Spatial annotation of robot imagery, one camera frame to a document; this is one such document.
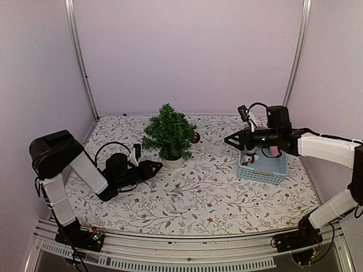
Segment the small green christmas tree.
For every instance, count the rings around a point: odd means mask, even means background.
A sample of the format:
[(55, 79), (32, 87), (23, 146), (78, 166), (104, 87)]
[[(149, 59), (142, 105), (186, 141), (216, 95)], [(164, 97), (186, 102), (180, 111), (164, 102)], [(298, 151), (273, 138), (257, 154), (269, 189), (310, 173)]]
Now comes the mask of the small green christmas tree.
[(189, 160), (196, 129), (197, 126), (191, 124), (185, 114), (177, 112), (167, 103), (159, 108), (157, 116), (149, 119), (144, 129), (142, 147), (157, 150), (162, 160)]

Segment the dark red bauble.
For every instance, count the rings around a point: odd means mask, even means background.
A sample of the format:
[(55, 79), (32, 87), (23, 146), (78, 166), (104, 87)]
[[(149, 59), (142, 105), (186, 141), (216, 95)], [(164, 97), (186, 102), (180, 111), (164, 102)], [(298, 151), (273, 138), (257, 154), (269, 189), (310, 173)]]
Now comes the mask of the dark red bauble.
[(198, 132), (195, 132), (193, 135), (193, 141), (192, 143), (198, 143), (200, 141), (200, 135)]

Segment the white ribbed plant pot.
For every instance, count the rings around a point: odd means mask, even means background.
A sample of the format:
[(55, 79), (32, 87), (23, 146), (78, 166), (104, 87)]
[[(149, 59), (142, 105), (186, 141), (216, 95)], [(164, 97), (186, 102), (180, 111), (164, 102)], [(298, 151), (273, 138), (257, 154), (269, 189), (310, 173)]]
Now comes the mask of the white ribbed plant pot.
[(183, 158), (178, 158), (176, 160), (164, 160), (163, 166), (167, 169), (175, 170), (181, 168), (183, 163), (184, 163)]

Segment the pink pompom ornament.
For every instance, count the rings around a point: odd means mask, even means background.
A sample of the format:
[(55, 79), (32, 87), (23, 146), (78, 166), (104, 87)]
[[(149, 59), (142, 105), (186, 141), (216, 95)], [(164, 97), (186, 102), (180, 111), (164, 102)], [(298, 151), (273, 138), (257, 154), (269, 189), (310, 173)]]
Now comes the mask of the pink pompom ornament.
[(271, 146), (269, 148), (269, 152), (273, 158), (277, 158), (277, 157), (281, 156), (280, 149), (277, 146)]

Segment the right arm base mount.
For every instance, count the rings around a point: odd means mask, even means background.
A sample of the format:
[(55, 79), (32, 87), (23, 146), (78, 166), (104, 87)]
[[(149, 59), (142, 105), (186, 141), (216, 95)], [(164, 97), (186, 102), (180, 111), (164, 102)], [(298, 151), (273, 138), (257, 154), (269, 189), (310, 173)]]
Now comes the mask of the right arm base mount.
[(304, 217), (298, 222), (296, 231), (275, 235), (271, 246), (281, 253), (320, 244), (322, 241), (320, 229), (315, 229), (308, 217)]

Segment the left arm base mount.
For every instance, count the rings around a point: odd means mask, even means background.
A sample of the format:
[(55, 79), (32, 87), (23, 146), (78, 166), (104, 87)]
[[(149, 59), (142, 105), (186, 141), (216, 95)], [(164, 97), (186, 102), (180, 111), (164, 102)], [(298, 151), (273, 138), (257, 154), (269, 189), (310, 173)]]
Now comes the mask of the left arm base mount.
[(104, 243), (104, 232), (96, 227), (81, 229), (79, 221), (67, 226), (58, 226), (55, 241), (79, 249), (101, 252)]

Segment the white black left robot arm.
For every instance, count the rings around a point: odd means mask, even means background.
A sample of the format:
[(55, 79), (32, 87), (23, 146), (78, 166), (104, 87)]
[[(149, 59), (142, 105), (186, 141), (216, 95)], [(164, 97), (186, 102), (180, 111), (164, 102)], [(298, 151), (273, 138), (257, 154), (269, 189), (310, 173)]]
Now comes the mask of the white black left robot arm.
[(61, 130), (33, 140), (29, 146), (36, 184), (44, 193), (47, 206), (54, 213), (62, 236), (72, 246), (84, 241), (84, 233), (74, 222), (77, 217), (65, 190), (63, 171), (70, 168), (103, 202), (119, 193), (130, 192), (138, 184), (153, 178), (163, 167), (161, 162), (140, 161), (141, 146), (127, 147), (126, 153), (115, 153), (100, 169), (98, 158), (92, 158), (67, 130)]

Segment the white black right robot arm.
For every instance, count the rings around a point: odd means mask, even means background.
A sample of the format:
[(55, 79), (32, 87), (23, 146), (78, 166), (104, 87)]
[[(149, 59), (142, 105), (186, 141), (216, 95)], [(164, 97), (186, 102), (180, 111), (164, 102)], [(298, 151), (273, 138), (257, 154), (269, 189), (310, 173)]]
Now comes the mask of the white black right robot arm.
[(248, 127), (227, 136), (225, 143), (240, 151), (277, 147), (289, 155), (321, 159), (352, 170), (352, 181), (346, 189), (300, 220), (301, 229), (294, 233), (293, 242), (305, 247), (314, 240), (315, 230), (362, 205), (362, 141), (317, 133), (309, 128), (294, 129), (288, 108), (282, 105), (265, 110), (267, 128), (259, 129), (251, 108), (240, 106), (238, 112)]

